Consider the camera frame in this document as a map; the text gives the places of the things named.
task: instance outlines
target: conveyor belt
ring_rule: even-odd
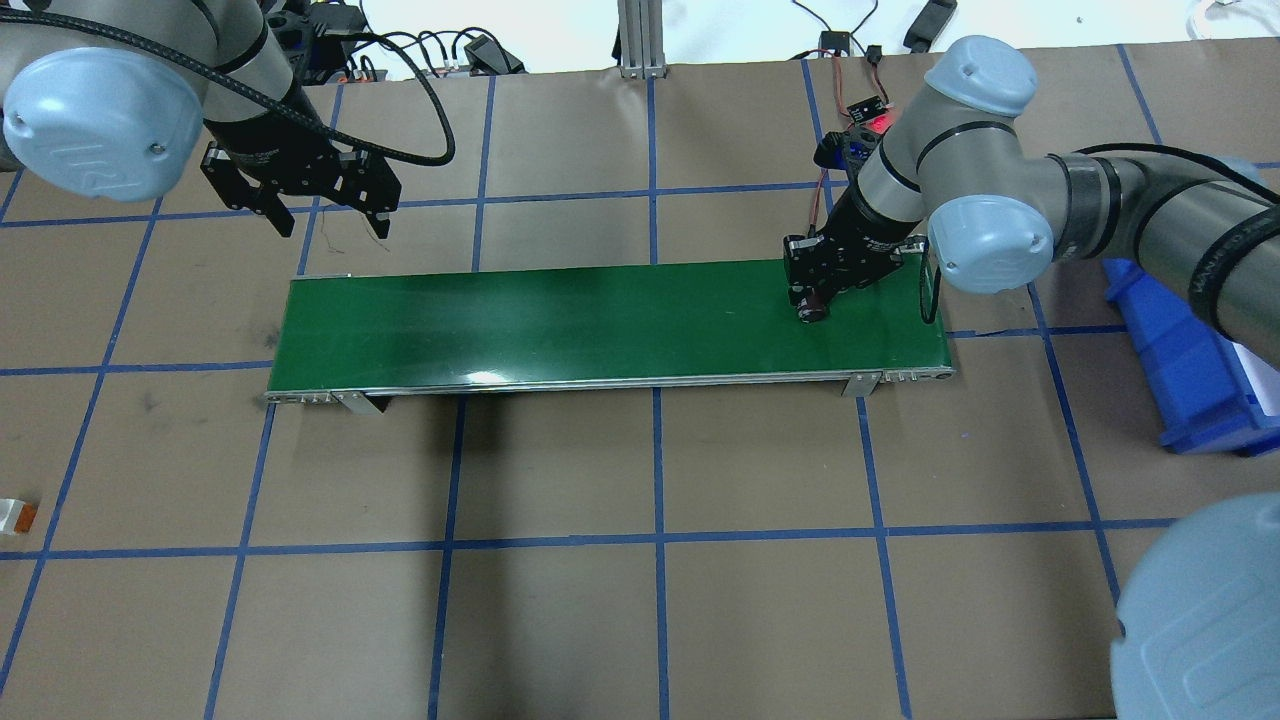
[[[376,411],[401,395],[945,378],[916,261],[809,325],[780,260],[298,278],[268,400]]]

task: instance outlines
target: cable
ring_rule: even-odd
[[[805,50],[804,53],[797,53],[797,54],[795,54],[795,55],[792,55],[792,56],[790,56],[787,59],[788,60],[804,60],[805,58],[808,58],[809,55],[813,55],[814,53],[818,53],[820,55],[831,55],[832,58],[836,56],[836,54],[832,53],[831,50],[824,50],[824,49],[814,47],[813,50]]]
[[[426,58],[426,38],[428,37],[435,40],[435,44],[440,46],[440,59],[444,60],[445,63],[448,63],[449,54],[444,49],[444,41],[440,40],[440,33],[439,32],[431,32],[429,29],[424,29],[422,32],[417,33],[417,42],[422,47],[422,56]],[[429,63],[431,61],[430,58],[426,58],[426,60]]]
[[[1262,197],[1267,202],[1280,205],[1280,195],[1276,195],[1271,188],[1233,170],[1226,163],[1219,160],[1217,158],[1212,158],[1202,152],[1193,152],[1190,150],[1183,150],[1181,147],[1172,147],[1169,145],[1155,145],[1151,142],[1108,142],[1105,145],[1092,145],[1089,147],[1076,150],[1076,152],[1079,152],[1080,155],[1093,155],[1096,152],[1115,152],[1123,150],[1130,150],[1135,152],[1155,152],[1156,155],[1171,155],[1174,158],[1181,158],[1183,160],[1196,163],[1202,168],[1208,168],[1210,170],[1213,170],[1215,173],[1225,177],[1226,179],[1230,179],[1231,182],[1243,186],[1245,190],[1253,192],[1258,197]]]
[[[378,65],[365,55],[360,59],[360,74],[362,76],[362,82],[378,82]]]
[[[465,27],[460,29],[456,36],[453,36],[453,42],[449,45],[449,51],[453,54],[453,59],[454,60],[458,59],[458,41],[462,40],[463,35],[474,38],[474,36],[470,35],[471,32],[483,32],[489,36],[489,40],[493,41],[494,47],[498,49],[498,54],[502,55],[503,64],[507,65],[507,74],[511,74],[511,58],[507,55],[507,49],[502,46],[502,42],[498,42],[497,35],[486,31],[483,27],[475,27],[475,26]]]
[[[374,32],[374,26],[369,22],[369,13],[365,12],[365,0],[360,0],[357,6],[360,8],[360,14],[365,18],[365,27],[369,28],[369,32]]]
[[[876,14],[876,10],[879,10],[879,0],[872,0],[872,9],[868,10],[865,15],[863,15],[863,19],[854,27],[854,29],[849,31],[850,37],[858,35],[858,31],[863,29],[863,26],[867,24],[867,20],[872,19],[872,15]]]
[[[840,113],[841,118],[852,120],[854,118],[845,106],[845,70],[840,67],[840,58],[835,55],[831,56],[831,77],[836,83],[836,111]]]
[[[933,269],[933,282],[929,282],[929,238],[924,238],[924,249],[920,252],[920,322],[925,325],[932,325],[933,320],[938,316],[938,300],[942,297],[942,268]],[[925,307],[924,295],[928,291],[931,296],[929,302]]]
[[[881,97],[884,100],[884,105],[892,105],[888,99],[888,91],[884,90],[884,83],[879,81],[879,63],[872,63],[872,79],[876,81],[876,87],[879,90]]]
[[[440,72],[436,70],[435,69],[435,64],[431,63],[431,55],[426,51],[426,47],[422,45],[422,40],[424,38],[422,38],[421,35],[416,35],[415,36],[413,33],[408,33],[408,32],[403,32],[403,31],[394,31],[394,32],[388,32],[387,35],[381,35],[379,37],[381,37],[383,40],[390,40],[393,37],[407,37],[407,38],[412,40],[412,42],[410,42],[407,45],[401,45],[401,50],[408,50],[410,47],[413,47],[416,45],[417,49],[422,51],[422,60],[426,63],[426,68],[429,70],[431,70],[431,76],[433,77],[440,77]],[[351,51],[351,55],[355,56],[356,53],[360,53],[361,50],[365,50],[365,49],[371,47],[374,45],[380,45],[381,46],[381,41],[378,41],[378,40],[365,41],[365,42],[357,45]]]
[[[154,40],[142,37],[141,35],[134,35],[129,31],[120,29],[114,26],[96,23],[92,20],[84,20],[81,18],[73,18],[69,15],[59,15],[54,13],[37,14],[29,10],[14,10],[10,8],[0,8],[0,23],[56,27],[61,29],[82,32],[84,35],[105,37],[106,40],[114,40],[115,42],[137,47],[143,53],[148,53],[164,60],[169,60],[170,63],[180,68],[186,68],[210,82],[220,85],[227,90],[230,90],[232,92],[247,100],[251,100],[256,105],[261,105],[262,108],[270,110],[271,113],[275,113],[276,115],[289,120],[291,123],[294,123],[311,132],[321,135],[330,141],[342,142],[343,145],[349,145],[357,150],[376,152],[379,155],[383,155],[388,160],[399,160],[402,163],[408,163],[411,165],[438,167],[438,165],[444,165],[449,160],[452,160],[453,154],[457,150],[453,138],[453,128],[449,126],[449,118],[444,113],[444,105],[440,104],[440,97],[435,94],[435,88],[431,87],[431,83],[426,79],[426,76],[422,74],[422,70],[417,67],[417,64],[413,63],[413,59],[408,56],[408,53],[406,53],[399,45],[396,45],[390,40],[385,40],[379,35],[356,33],[340,37],[343,40],[356,40],[356,41],[376,40],[384,47],[399,55],[401,59],[404,60],[404,63],[410,67],[410,69],[413,70],[413,77],[417,78],[422,88],[426,90],[428,96],[431,99],[431,105],[435,106],[435,114],[440,119],[440,129],[444,131],[444,143],[445,143],[445,149],[442,155],[428,156],[428,155],[416,155],[413,152],[404,152],[402,150],[393,150],[390,147],[384,147],[381,145],[378,145],[376,142],[370,142],[367,140],[361,140],[358,137],[352,137],[344,132],[335,131],[329,126],[321,123],[320,120],[315,118],[308,118],[302,113],[294,110],[293,108],[289,108],[284,102],[280,102],[279,100],[275,100],[274,97],[259,90],[255,90],[225,73],[218,72],[216,69],[206,65],[205,63],[201,63],[200,60],[196,60],[189,55],[186,55],[166,45],[155,42]]]
[[[817,18],[817,20],[819,23],[822,23],[822,27],[827,28],[827,32],[832,32],[831,23],[828,23],[827,20],[822,19],[822,15],[819,15],[818,13],[814,13],[813,10],[810,10],[808,5],[805,5],[804,3],[800,3],[800,0],[791,0],[791,4],[795,5],[796,8],[800,8],[805,13],[809,13],[814,18]]]
[[[809,237],[818,232],[818,200],[822,197],[822,183],[827,179],[827,169],[818,173],[818,182],[813,186],[813,206],[809,209]]]

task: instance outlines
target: brown paper floor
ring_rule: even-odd
[[[1028,152],[1156,138],[1280,179],[1274,40],[1028,55]],[[932,61],[887,58],[884,85],[906,100]],[[960,374],[867,401],[257,400],[296,273],[776,256],[831,83],[440,81],[457,160],[401,168],[387,241],[306,199],[279,238],[195,172],[154,205],[0,178],[0,496],[40,503],[0,542],[0,717],[1111,712],[1119,584],[1171,519],[1280,487],[1280,455],[1158,447],[1097,264],[945,295]],[[344,131],[439,146],[411,85],[312,92]]]

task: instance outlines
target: black cable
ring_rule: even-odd
[[[832,32],[832,31],[831,31],[831,23],[828,23],[827,20],[822,19],[822,15],[819,15],[818,13],[814,13],[813,10],[810,10],[808,5],[805,5],[805,4],[804,4],[804,3],[801,3],[800,0],[791,0],[791,4],[792,4],[792,5],[795,5],[796,8],[800,8],[800,9],[801,9],[801,10],[804,10],[805,13],[809,13],[809,14],[810,14],[810,15],[813,15],[814,18],[817,18],[817,20],[818,20],[819,23],[822,23],[822,27],[827,28],[827,32]]]
[[[369,55],[360,59],[360,72],[365,77],[365,82],[378,82],[378,65],[374,64]]]
[[[462,29],[458,31],[458,35],[456,35],[453,37],[453,44],[451,45],[451,49],[453,50],[453,59],[454,60],[458,59],[458,41],[462,40],[463,35],[466,35],[467,37],[472,37],[471,35],[467,35],[470,32],[483,32],[483,33],[485,33],[485,35],[489,36],[489,40],[493,40],[494,47],[497,47],[498,49],[498,54],[502,55],[503,64],[507,65],[507,74],[511,74],[511,59],[507,55],[507,49],[502,46],[502,42],[498,42],[498,36],[497,35],[486,31],[483,27],[471,26],[471,27],[465,27],[465,28],[462,28]]]
[[[849,35],[850,36],[856,35],[858,31],[863,29],[863,26],[867,24],[867,20],[872,19],[872,15],[876,14],[876,10],[879,10],[879,0],[872,0],[872,9],[868,10],[865,15],[863,15],[863,19],[858,23],[856,27],[854,27],[854,29],[849,31]]]
[[[360,8],[361,17],[365,18],[365,27],[369,28],[369,32],[374,32],[374,26],[369,24],[369,13],[365,12],[365,0],[360,0],[357,6]]]
[[[1262,197],[1268,202],[1280,205],[1280,195],[1272,192],[1271,188],[1233,170],[1226,163],[1219,160],[1217,158],[1212,158],[1202,152],[1183,150],[1181,147],[1172,147],[1169,145],[1156,145],[1152,142],[1107,142],[1105,145],[1092,145],[1089,147],[1076,150],[1076,152],[1082,155],[1093,155],[1094,152],[1115,152],[1125,150],[1135,152],[1155,152],[1157,155],[1171,155],[1174,158],[1181,158],[1183,160],[1188,160],[1203,168],[1213,170],[1215,173],[1243,186],[1249,192],[1253,192],[1254,195]]]
[[[435,64],[431,63],[430,54],[426,51],[426,47],[422,46],[422,37],[420,35],[416,36],[413,33],[408,33],[408,32],[403,32],[403,31],[394,31],[394,32],[388,32],[387,35],[383,35],[380,37],[383,37],[384,40],[390,40],[393,37],[407,37],[407,38],[410,38],[412,42],[408,42],[407,45],[401,45],[401,50],[408,50],[408,49],[411,49],[413,46],[417,46],[417,49],[422,51],[422,60],[426,63],[426,69],[431,70],[431,77],[440,77],[439,70],[435,69]],[[381,46],[381,42],[378,41],[378,40],[367,40],[367,41],[365,41],[365,42],[362,42],[360,45],[356,45],[356,47],[352,49],[351,55],[353,56],[356,53],[366,50],[366,49],[369,49],[369,47],[371,47],[374,45]]]
[[[879,79],[879,63],[872,63],[872,79],[876,81],[876,87],[879,88],[881,97],[884,99],[884,104],[887,105],[887,104],[892,102],[888,99],[888,91],[884,90],[884,83],[881,82],[881,79]]]
[[[426,45],[425,45],[425,42],[426,42],[428,37],[435,40],[435,44],[440,46],[440,60],[442,61],[448,61],[449,54],[444,49],[444,41],[440,40],[440,33],[439,32],[431,32],[429,29],[424,29],[422,32],[417,33],[417,42],[419,42],[419,45],[422,46],[422,55],[426,56]]]
[[[929,240],[924,238],[924,250],[920,252],[920,322],[932,325],[938,316],[938,300],[942,297],[942,268],[933,268],[933,283],[929,283]],[[924,293],[929,291],[932,296],[925,307]]]
[[[294,123],[311,132],[321,135],[328,140],[342,142],[343,145],[349,145],[353,149],[365,150],[369,152],[376,152],[387,158],[388,160],[399,160],[402,163],[408,163],[411,165],[438,167],[438,165],[444,165],[449,160],[452,160],[453,154],[457,150],[453,138],[453,128],[449,126],[449,118],[444,114],[444,105],[440,104],[440,97],[435,94],[435,88],[431,87],[431,83],[426,79],[426,76],[422,74],[422,70],[417,67],[416,63],[413,63],[413,59],[410,58],[408,53],[406,53],[399,45],[396,45],[390,40],[384,40],[381,36],[374,33],[356,33],[356,35],[338,36],[338,37],[340,40],[356,40],[356,41],[376,40],[384,47],[394,51],[397,55],[401,56],[402,60],[404,60],[404,64],[407,64],[410,69],[413,70],[413,77],[417,78],[422,88],[426,90],[428,96],[431,99],[431,105],[435,106],[435,114],[440,119],[440,128],[444,131],[444,143],[445,143],[445,149],[442,155],[438,156],[416,155],[413,152],[393,150],[390,147],[384,147],[381,145],[378,145],[376,142],[370,142],[367,140],[352,137],[342,131],[330,128],[329,126],[321,123],[315,118],[308,118],[303,115],[302,113],[294,110],[293,108],[289,108],[284,102],[280,102],[279,100],[275,100],[274,97],[259,90],[255,90],[225,73],[218,72],[216,69],[206,65],[205,63],[201,63],[200,60],[196,60],[189,55],[186,55],[166,45],[161,45],[154,40],[142,37],[141,35],[134,35],[127,29],[120,29],[114,26],[96,23],[92,20],[84,20],[81,18],[73,18],[69,15],[59,15],[55,13],[32,13],[29,10],[14,10],[3,6],[0,6],[0,23],[56,27],[61,29],[82,32],[84,35],[105,37],[106,40],[114,40],[115,42],[137,47],[143,53],[148,53],[164,60],[169,60],[170,63],[180,68],[186,68],[210,82],[220,85],[227,90],[230,90],[232,92],[252,101],[253,104],[261,105],[262,108],[270,110],[271,113],[275,113],[276,115],[289,120],[291,123]]]

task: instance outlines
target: blue container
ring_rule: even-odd
[[[1252,354],[1242,361],[1233,342],[1134,263],[1102,264],[1107,300],[1120,306],[1165,419],[1160,443],[1179,454],[1280,450],[1280,414],[1270,400],[1280,396],[1280,373]]]

